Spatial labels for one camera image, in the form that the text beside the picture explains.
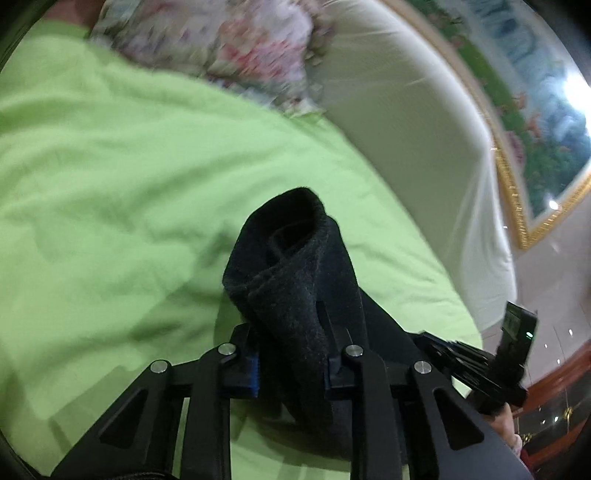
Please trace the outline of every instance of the painting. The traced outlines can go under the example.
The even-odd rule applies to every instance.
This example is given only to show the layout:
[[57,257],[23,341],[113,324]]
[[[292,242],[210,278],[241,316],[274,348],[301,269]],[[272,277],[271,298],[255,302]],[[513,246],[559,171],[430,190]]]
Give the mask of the painting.
[[591,189],[591,88],[522,0],[406,1],[461,57],[501,126],[499,178],[527,248]]

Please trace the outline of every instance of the blue part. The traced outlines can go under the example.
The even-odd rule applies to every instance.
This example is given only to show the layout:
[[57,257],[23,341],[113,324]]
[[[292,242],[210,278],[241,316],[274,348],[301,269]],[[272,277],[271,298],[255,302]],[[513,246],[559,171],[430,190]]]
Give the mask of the blue part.
[[251,392],[254,398],[258,397],[258,393],[259,393],[259,389],[261,386],[261,383],[259,381],[259,362],[258,362],[258,356],[255,356],[251,359]]

